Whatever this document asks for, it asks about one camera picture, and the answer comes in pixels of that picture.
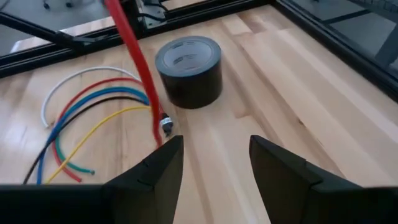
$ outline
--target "yellow wire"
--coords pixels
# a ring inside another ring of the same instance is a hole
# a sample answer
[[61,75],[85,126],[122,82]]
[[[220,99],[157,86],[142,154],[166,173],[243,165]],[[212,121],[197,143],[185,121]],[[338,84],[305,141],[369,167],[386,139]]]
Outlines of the yellow wire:
[[105,122],[107,122],[108,120],[110,120],[111,118],[126,112],[126,111],[131,111],[131,110],[142,110],[142,109],[148,109],[150,110],[150,106],[133,106],[130,108],[124,108],[123,110],[120,110],[118,112],[113,113],[112,115],[109,115],[108,117],[106,117],[105,119],[103,119],[102,121],[100,121],[93,129],[91,129],[87,135],[79,142],[79,144],[77,144],[76,148],[74,148],[74,150],[72,151],[72,153],[67,157],[67,159],[65,159],[65,161],[60,165],[60,167],[51,175],[51,177],[45,182],[46,184],[50,183],[50,181],[52,179],[54,179],[54,177],[56,177],[61,170],[66,166],[66,164],[69,162],[69,160],[76,154],[76,152],[79,150],[79,148],[81,148],[81,146],[87,141],[87,139],[101,126],[103,125]]

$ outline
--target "wire bundle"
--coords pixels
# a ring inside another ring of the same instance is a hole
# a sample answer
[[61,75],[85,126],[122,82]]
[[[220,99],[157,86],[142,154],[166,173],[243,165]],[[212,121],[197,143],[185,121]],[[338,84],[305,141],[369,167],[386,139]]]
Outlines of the wire bundle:
[[[159,133],[159,121],[162,118],[163,122],[163,126],[165,126],[167,123],[164,122],[165,119],[168,119],[168,124],[167,129],[164,129],[166,135],[169,134],[171,132],[171,127],[172,127],[172,122],[169,121],[169,117],[163,112],[160,104],[159,104],[159,99],[157,97],[157,93],[155,90],[155,86],[154,83],[152,81],[152,77],[150,75],[150,71],[148,68],[148,65],[145,61],[145,58],[139,48],[137,39],[133,33],[133,31],[131,30],[129,23],[127,21],[126,15],[124,14],[120,2],[118,0],[106,0],[106,5],[109,8],[109,11],[115,21],[116,27],[118,28],[119,33],[121,34],[121,37],[123,39],[123,41],[126,43],[127,48],[129,50],[129,53],[131,55],[131,57],[134,60],[134,63],[136,64],[136,67],[140,73],[141,79],[142,79],[142,83],[139,81],[139,79],[137,77],[135,77],[133,74],[125,71],[125,70],[121,70],[119,68],[113,68],[113,67],[94,67],[94,68],[88,68],[86,70],[82,70],[79,72],[76,72],[72,75],[70,75],[69,77],[66,77],[64,80],[62,80],[60,83],[58,83],[50,92],[50,94],[46,97],[43,105],[42,105],[42,111],[41,111],[41,117],[42,117],[42,121],[44,123],[44,125],[46,127],[48,127],[48,124],[45,120],[45,109],[47,107],[47,103],[50,99],[50,97],[53,95],[54,91],[56,89],[58,89],[60,86],[62,86],[66,81],[68,81],[69,79],[80,75],[82,73],[85,72],[89,72],[89,71],[93,71],[93,70],[99,70],[99,69],[108,69],[108,70],[117,70],[123,73],[126,73],[128,75],[130,75],[131,77],[133,77],[135,80],[133,79],[126,79],[126,78],[114,78],[114,79],[109,79],[109,80],[103,80],[101,82],[95,83],[87,88],[85,88],[83,91],[81,91],[80,93],[78,93],[74,98],[72,98],[72,100],[67,104],[67,106],[64,108],[64,110],[62,111],[58,122],[56,123],[56,125],[54,126],[53,130],[50,133],[49,138],[47,139],[44,148],[41,150],[41,152],[39,153],[39,155],[37,156],[36,160],[34,161],[32,167],[30,168],[26,178],[24,179],[24,184],[27,183],[27,181],[29,180],[29,177],[32,175],[33,170],[35,168],[35,166],[37,165],[37,163],[39,163],[39,168],[38,168],[38,174],[37,174],[37,184],[41,184],[42,182],[42,173],[43,173],[43,165],[44,165],[44,155],[45,152],[47,150],[47,148],[50,146],[50,144],[55,141],[53,143],[53,152],[54,152],[54,156],[55,156],[55,160],[59,165],[59,168],[51,175],[51,177],[47,180],[47,183],[50,182],[61,170],[63,170],[66,174],[68,174],[71,178],[75,179],[78,182],[81,182],[81,178],[77,177],[75,174],[73,174],[70,170],[68,170],[65,166],[68,165],[69,167],[71,167],[72,169],[81,171],[81,172],[87,172],[87,173],[91,173],[94,174],[95,172],[93,170],[89,170],[89,169],[84,169],[81,168],[79,166],[76,166],[75,164],[69,163],[69,160],[73,157],[73,155],[77,152],[77,150],[79,150],[79,148],[84,144],[84,142],[94,133],[95,130],[97,130],[102,124],[104,124],[105,122],[107,122],[108,120],[110,120],[111,118],[113,118],[114,116],[121,114],[125,111],[130,111],[130,110],[138,110],[138,109],[151,109],[152,110],[152,119],[153,119],[153,135],[154,138],[156,140],[157,143],[157,147],[160,147],[160,145],[162,144],[162,138],[160,136]],[[132,81],[132,82],[136,82],[136,83],[141,83],[142,86],[144,87],[146,93],[148,94],[148,97],[146,97],[146,95],[138,90],[132,89],[132,88],[127,88],[127,87],[123,87],[123,86],[119,86],[119,87],[112,87],[112,88],[106,88],[104,90],[100,90],[100,91],[96,91],[94,93],[89,94],[88,96],[82,98],[80,101],[78,101],[77,103],[75,103],[74,105],[72,105],[74,103],[74,101],[76,101],[81,95],[83,95],[85,92],[87,92],[88,90],[103,84],[103,83],[107,83],[107,82],[113,82],[113,81]],[[78,108],[80,108],[81,106],[83,106],[87,101],[90,101],[93,98],[99,97],[101,95],[105,95],[108,93],[114,93],[114,92],[123,92],[123,93],[131,93],[133,95],[136,95],[139,99],[136,98],[125,98],[125,99],[129,99],[129,100],[135,100],[135,101],[139,101],[144,105],[151,105],[151,108],[148,106],[139,106],[139,107],[132,107],[132,108],[126,108],[123,109],[121,111],[118,111],[114,114],[112,114],[111,116],[108,116],[107,118],[105,118],[104,120],[102,120],[100,123],[98,123],[84,138],[83,140],[81,140],[81,142],[79,142],[79,144],[77,145],[77,147],[72,151],[72,153],[65,158],[65,156],[63,155],[60,147],[59,147],[59,138],[58,135],[60,134],[61,130],[64,129],[68,124],[70,124],[74,119],[76,119],[79,115],[81,115],[82,113],[84,113],[85,111],[87,111],[88,109],[103,103],[105,101],[109,101],[109,100],[116,100],[116,99],[120,99],[120,98],[107,98],[104,100],[100,100],[97,101],[96,103],[93,103],[92,105],[89,105],[88,107],[82,109],[79,113],[77,113],[75,116],[73,116],[71,119],[69,119],[67,121],[67,118],[72,115]]]

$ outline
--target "blue wire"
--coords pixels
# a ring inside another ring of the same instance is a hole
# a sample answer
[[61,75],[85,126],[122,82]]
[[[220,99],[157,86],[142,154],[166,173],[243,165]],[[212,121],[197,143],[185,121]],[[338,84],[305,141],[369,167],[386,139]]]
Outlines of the blue wire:
[[[132,95],[136,95],[140,99],[142,99],[145,104],[149,105],[149,100],[148,100],[148,97],[145,95],[145,93],[143,93],[139,90],[133,89],[133,88],[119,86],[119,87],[109,87],[109,88],[105,88],[103,90],[98,90],[98,91],[91,93],[91,94],[87,95],[86,97],[82,98],[80,101],[75,103],[71,108],[69,108],[69,110],[67,110],[67,112],[61,117],[61,119],[58,121],[58,123],[54,126],[53,130],[50,133],[49,138],[47,139],[46,144],[51,142],[52,139],[57,135],[57,133],[59,132],[59,129],[62,127],[62,124],[67,120],[67,118],[72,113],[74,113],[77,109],[79,109],[81,106],[83,106],[85,103],[87,103],[88,101],[90,101],[93,98],[96,98],[96,97],[99,97],[99,96],[102,96],[102,95],[105,95],[108,93],[116,93],[116,92],[130,93]],[[42,183],[44,155],[45,155],[45,153],[43,153],[43,155],[40,157],[39,167],[37,169],[37,184]]]

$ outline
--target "white wire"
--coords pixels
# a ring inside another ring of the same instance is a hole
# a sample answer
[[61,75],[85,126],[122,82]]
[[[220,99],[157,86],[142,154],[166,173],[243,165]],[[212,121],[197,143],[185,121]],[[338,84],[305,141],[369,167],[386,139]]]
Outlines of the white wire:
[[66,77],[66,78],[64,78],[62,81],[60,81],[57,85],[55,85],[53,88],[52,88],[52,90],[50,91],[50,93],[45,97],[45,99],[44,99],[44,102],[43,102],[43,104],[42,104],[42,111],[40,112],[40,117],[42,118],[42,122],[43,122],[43,124],[44,124],[44,126],[46,127],[46,128],[48,128],[49,127],[49,124],[47,123],[47,120],[45,119],[45,110],[47,109],[47,105],[48,105],[48,103],[49,103],[49,101],[50,101],[50,98],[51,98],[51,96],[55,93],[55,91],[58,89],[58,88],[60,88],[65,82],[67,82],[68,80],[70,80],[71,78],[73,78],[73,77],[75,77],[75,76],[77,76],[77,75],[81,75],[81,74],[83,74],[83,73],[86,73],[86,72],[91,72],[91,71],[95,71],[95,70],[114,70],[114,71],[117,71],[117,72],[121,72],[121,73],[124,73],[124,74],[126,74],[126,75],[129,75],[129,76],[131,76],[133,79],[136,79],[136,80],[141,80],[140,78],[138,78],[137,76],[135,76],[133,73],[131,73],[131,72],[128,72],[128,71],[126,71],[126,70],[124,70],[124,69],[121,69],[121,68],[115,68],[115,67],[110,67],[110,66],[100,66],[100,67],[92,67],[92,68],[86,68],[86,69],[84,69],[84,70],[80,70],[80,71],[78,71],[78,72],[76,72],[76,73],[74,73],[74,74],[71,74],[70,76],[68,76],[68,77]]

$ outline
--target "butcher block countertop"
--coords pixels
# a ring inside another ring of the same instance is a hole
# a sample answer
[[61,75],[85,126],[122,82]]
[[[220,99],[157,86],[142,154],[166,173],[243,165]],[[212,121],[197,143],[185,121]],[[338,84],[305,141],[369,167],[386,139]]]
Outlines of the butcher block countertop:
[[[81,34],[112,24],[111,18],[105,18],[67,32]],[[223,92],[214,103],[197,110],[168,101],[154,65],[164,44],[188,35],[215,40],[223,53]],[[40,41],[23,40],[18,47]],[[398,185],[397,104],[273,7],[202,22],[139,44],[160,102],[175,123],[174,134],[184,136],[175,223],[269,223],[249,160],[253,134],[359,185]],[[0,80],[2,184],[23,181],[50,133],[40,120],[47,93],[69,74],[95,66],[137,73],[121,45]],[[86,86],[123,76],[105,70],[70,80],[51,98],[47,119],[53,123],[69,99]],[[134,105],[110,101],[89,110],[63,131],[63,150],[69,154],[101,119]],[[106,182],[151,153],[155,149],[151,124],[150,111],[142,110],[126,112],[100,127],[72,159],[96,171],[96,175],[82,174],[83,183]],[[49,150],[44,176],[56,167]],[[53,183],[75,182],[61,173]]]

